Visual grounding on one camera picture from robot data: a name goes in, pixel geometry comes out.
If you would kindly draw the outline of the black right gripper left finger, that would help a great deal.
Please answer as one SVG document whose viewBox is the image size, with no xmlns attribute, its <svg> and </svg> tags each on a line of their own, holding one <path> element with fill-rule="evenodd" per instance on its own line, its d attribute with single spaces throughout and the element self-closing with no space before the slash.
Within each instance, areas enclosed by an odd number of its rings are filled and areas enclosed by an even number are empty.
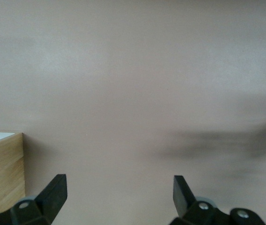
<svg viewBox="0 0 266 225">
<path fill-rule="evenodd" d="M 24 198 L 10 210 L 14 225 L 50 225 L 68 196 L 67 177 L 56 175 L 34 198 Z"/>
</svg>

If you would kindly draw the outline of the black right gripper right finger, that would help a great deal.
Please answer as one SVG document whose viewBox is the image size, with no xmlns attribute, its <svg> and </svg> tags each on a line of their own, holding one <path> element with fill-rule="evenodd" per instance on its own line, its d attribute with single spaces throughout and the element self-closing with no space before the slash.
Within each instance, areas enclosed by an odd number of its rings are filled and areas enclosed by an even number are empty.
<svg viewBox="0 0 266 225">
<path fill-rule="evenodd" d="M 178 213 L 170 225 L 228 225 L 229 215 L 205 197 L 195 197 L 183 176 L 174 176 L 173 201 Z"/>
</svg>

